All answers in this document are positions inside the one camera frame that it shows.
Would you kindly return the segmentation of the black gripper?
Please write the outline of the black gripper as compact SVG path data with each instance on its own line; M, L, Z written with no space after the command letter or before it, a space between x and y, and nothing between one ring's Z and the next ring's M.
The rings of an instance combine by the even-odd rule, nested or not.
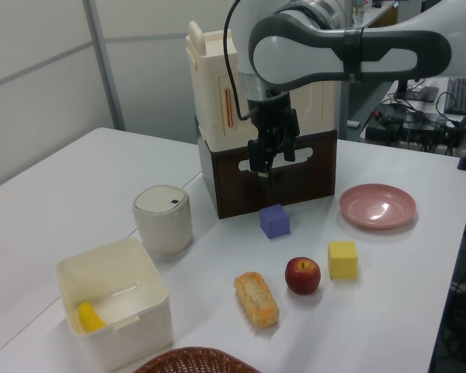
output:
M258 131L257 139L248 141L249 167L271 187L272 156L283 152L285 161L296 159L294 142L300 134L297 112L291 106L289 94L267 101L249 100L248 106L255 111L251 122Z

